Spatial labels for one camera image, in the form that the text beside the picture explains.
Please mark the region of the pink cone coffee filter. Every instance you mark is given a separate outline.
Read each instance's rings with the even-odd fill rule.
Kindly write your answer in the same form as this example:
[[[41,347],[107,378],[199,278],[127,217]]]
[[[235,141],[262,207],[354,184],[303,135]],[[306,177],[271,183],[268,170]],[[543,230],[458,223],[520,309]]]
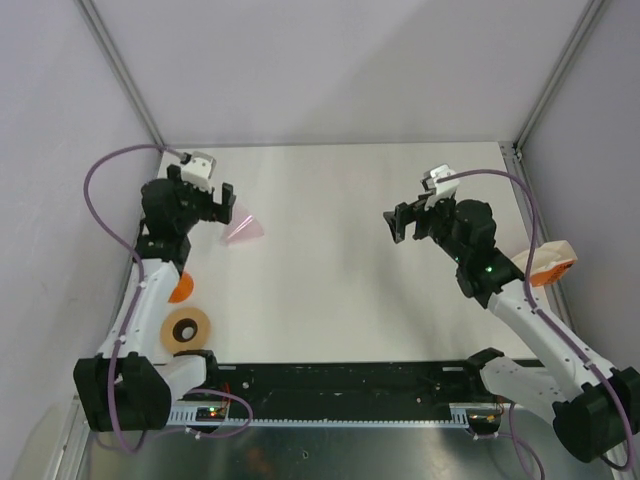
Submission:
[[[264,228],[257,218],[242,204],[236,203],[232,209],[231,221],[224,228],[221,241],[230,246],[259,239],[264,234]]]

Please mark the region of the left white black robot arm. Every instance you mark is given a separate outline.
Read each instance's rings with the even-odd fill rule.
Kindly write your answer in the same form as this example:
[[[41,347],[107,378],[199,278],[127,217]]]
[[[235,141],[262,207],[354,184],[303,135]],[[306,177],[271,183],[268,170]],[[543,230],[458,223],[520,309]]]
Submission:
[[[94,357],[78,360],[73,371],[94,431],[159,430],[172,405],[189,391],[207,400],[220,390],[221,376],[211,369],[212,352],[189,347],[164,354],[159,347],[169,298],[190,253],[190,230],[200,221],[229,224],[232,219],[233,187],[223,184],[216,202],[213,169],[213,161],[205,158],[171,164],[165,177],[141,189],[143,218],[134,245],[138,269],[101,348]]]

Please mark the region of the orange glass flask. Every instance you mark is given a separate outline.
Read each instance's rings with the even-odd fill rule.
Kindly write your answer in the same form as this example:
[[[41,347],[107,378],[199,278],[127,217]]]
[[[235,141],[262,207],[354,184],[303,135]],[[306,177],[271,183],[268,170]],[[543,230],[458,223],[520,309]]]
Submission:
[[[184,271],[179,279],[178,284],[172,291],[168,302],[171,304],[182,303],[187,300],[194,290],[193,277],[186,271]]]

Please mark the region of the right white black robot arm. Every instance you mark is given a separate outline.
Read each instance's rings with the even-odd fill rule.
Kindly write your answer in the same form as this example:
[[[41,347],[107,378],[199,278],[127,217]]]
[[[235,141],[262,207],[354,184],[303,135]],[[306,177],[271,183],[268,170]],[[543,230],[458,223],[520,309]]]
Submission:
[[[422,195],[383,218],[397,243],[409,225],[414,239],[432,239],[455,262],[462,293],[503,321],[545,368],[536,374],[498,351],[477,354],[479,366],[461,376],[469,399],[497,394],[521,405],[551,425],[565,449],[584,463],[633,443],[639,431],[638,372],[616,368],[539,306],[523,272],[497,248],[488,204]]]

